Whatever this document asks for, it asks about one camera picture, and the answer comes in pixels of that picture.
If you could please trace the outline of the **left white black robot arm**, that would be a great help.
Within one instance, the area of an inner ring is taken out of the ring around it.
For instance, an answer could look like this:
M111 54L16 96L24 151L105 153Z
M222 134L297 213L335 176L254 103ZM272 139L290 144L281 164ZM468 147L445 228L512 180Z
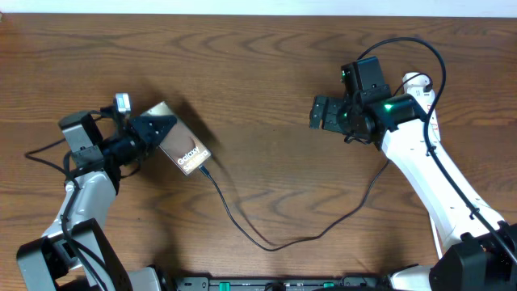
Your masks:
M129 272L103 232L124 178L121 168L140 164L176 125L175 116L130 118L114 109L77 112L60 120L70 150L58 171L65 199L44 234L22 245L16 260L30 290L173 290L154 265Z

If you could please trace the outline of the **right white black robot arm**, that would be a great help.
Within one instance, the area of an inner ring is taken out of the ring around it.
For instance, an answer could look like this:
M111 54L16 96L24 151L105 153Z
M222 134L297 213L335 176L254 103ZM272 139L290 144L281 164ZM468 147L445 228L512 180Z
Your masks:
M443 256L387 276L397 290L514 290L516 265L477 219L481 214L511 251L516 227L508 225L473 189L440 144L433 82L404 75L391 91L376 57L343 65L342 98L318 95L309 125L341 133L347 142L373 144L410 182L434 222Z

